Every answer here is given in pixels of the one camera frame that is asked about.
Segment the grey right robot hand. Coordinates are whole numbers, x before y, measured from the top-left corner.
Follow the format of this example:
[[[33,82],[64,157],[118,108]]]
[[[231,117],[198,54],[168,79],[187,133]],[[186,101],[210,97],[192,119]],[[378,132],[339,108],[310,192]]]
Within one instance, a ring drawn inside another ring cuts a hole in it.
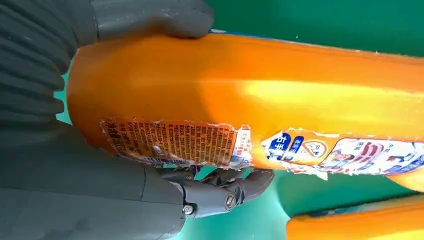
[[[259,197],[274,172],[161,172],[90,146],[59,121],[55,98],[77,49],[160,30],[205,36],[202,0],[3,0],[0,3],[0,237],[167,240],[187,218],[228,213]]]

